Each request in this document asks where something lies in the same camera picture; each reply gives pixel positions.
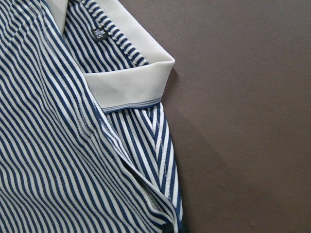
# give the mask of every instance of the blue striped shirt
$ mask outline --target blue striped shirt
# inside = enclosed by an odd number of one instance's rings
[[[0,232],[179,232],[160,97],[101,104],[90,88],[155,62],[94,0],[69,0],[63,32],[55,20],[44,0],[0,1]]]

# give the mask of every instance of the shirt front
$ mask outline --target shirt front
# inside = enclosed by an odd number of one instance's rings
[[[2,232],[178,232],[173,58],[116,0],[1,1]]]

